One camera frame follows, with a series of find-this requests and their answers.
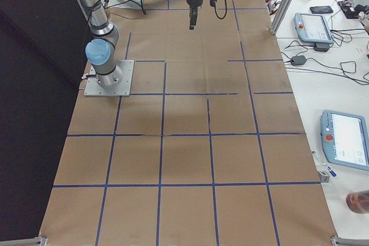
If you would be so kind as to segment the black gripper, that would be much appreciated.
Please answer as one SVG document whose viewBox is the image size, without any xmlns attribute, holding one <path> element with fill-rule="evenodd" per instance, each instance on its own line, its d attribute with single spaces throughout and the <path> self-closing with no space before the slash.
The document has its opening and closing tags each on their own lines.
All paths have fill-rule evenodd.
<svg viewBox="0 0 369 246">
<path fill-rule="evenodd" d="M 203 4 L 204 0 L 186 0 L 187 4 L 190 7 L 190 24 L 189 30 L 193 30 L 197 24 L 197 17 L 198 17 L 198 8 Z"/>
</svg>

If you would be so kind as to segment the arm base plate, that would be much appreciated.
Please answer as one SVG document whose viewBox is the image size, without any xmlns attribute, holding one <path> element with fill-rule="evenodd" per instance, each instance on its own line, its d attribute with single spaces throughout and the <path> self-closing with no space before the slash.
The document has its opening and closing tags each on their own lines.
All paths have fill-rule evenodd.
<svg viewBox="0 0 369 246">
<path fill-rule="evenodd" d="M 86 97 L 129 97 L 134 71 L 134 60 L 116 60 L 115 71 L 109 75 L 98 75 L 91 66 L 86 79 Z"/>
<path fill-rule="evenodd" d="M 128 0 L 120 2 L 118 0 L 109 0 L 108 6 L 110 7 L 117 7 L 121 9 L 133 9 L 139 10 L 141 9 L 141 0 Z"/>
</svg>

